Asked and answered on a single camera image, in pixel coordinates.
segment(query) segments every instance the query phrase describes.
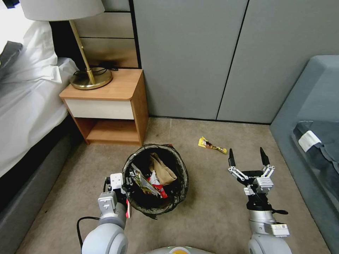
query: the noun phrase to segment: yellow snack wrapper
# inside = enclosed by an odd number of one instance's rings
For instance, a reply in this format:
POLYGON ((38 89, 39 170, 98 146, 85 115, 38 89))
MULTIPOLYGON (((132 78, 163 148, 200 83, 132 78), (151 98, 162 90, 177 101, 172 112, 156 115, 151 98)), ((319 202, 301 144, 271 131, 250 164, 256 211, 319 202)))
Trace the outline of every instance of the yellow snack wrapper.
POLYGON ((224 154, 227 154, 227 149, 226 148, 221 148, 218 146, 214 146, 212 145, 210 142, 208 142, 207 139, 205 139, 204 137, 201 137, 201 139, 199 139, 199 143, 198 146, 204 147, 204 148, 210 148, 210 149, 216 149, 224 154))

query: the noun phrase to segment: nightstand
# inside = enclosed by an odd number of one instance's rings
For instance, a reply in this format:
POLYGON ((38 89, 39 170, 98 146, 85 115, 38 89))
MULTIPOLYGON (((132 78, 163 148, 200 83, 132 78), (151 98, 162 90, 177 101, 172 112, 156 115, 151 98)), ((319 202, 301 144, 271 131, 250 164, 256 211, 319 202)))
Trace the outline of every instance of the nightstand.
POLYGON ((101 88, 78 90, 69 85, 61 93, 87 144, 143 145, 148 110, 141 69, 113 71, 113 80, 101 88))

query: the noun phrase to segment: lamp shade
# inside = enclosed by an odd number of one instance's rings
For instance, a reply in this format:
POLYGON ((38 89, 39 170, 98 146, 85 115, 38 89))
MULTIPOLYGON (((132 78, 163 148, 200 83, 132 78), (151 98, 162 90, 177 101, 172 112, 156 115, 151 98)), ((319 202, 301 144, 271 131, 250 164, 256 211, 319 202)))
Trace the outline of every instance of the lamp shade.
POLYGON ((58 21, 94 16, 105 11, 101 0, 20 0, 26 18, 58 21))

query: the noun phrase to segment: brown paper bag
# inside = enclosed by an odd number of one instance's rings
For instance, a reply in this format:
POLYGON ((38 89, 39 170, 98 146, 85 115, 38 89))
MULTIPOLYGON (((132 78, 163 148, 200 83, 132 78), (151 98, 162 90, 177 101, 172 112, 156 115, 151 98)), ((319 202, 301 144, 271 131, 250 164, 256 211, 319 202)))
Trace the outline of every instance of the brown paper bag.
POLYGON ((155 170, 156 176, 159 179, 160 184, 168 185, 177 179, 177 176, 170 170, 162 161, 159 159, 159 156, 156 153, 151 153, 150 155, 151 163, 149 170, 153 172, 155 170))

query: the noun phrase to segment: white drawer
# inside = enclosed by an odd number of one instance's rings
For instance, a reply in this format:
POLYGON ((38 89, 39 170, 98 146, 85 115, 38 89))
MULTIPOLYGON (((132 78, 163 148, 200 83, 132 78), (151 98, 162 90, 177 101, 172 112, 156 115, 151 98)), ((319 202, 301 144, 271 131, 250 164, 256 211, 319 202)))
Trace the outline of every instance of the white drawer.
POLYGON ((130 101, 65 99, 74 117, 134 119, 130 101))

